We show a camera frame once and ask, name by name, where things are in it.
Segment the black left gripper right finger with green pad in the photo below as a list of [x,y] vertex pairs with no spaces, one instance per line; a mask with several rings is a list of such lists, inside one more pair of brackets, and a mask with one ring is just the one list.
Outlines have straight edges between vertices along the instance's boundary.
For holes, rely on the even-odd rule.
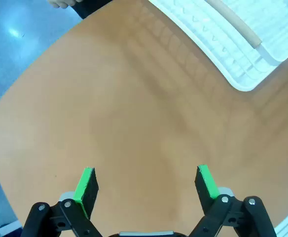
[[207,165],[197,167],[195,187],[204,216],[190,237],[216,237],[223,226],[232,227],[239,237],[275,237],[276,232],[262,200],[243,201],[221,194]]

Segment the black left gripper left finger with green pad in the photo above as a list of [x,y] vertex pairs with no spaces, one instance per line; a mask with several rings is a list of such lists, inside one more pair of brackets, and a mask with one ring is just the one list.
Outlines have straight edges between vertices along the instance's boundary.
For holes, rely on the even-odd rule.
[[71,198],[54,206],[35,203],[28,214],[21,236],[59,237],[63,231],[72,231],[76,237],[100,237],[90,221],[99,186],[94,168],[85,168]]

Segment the person's right hand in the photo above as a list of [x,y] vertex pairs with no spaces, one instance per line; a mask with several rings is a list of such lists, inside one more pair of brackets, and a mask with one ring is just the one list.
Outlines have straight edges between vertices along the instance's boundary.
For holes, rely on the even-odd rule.
[[67,8],[68,6],[74,6],[82,0],[47,0],[54,8]]

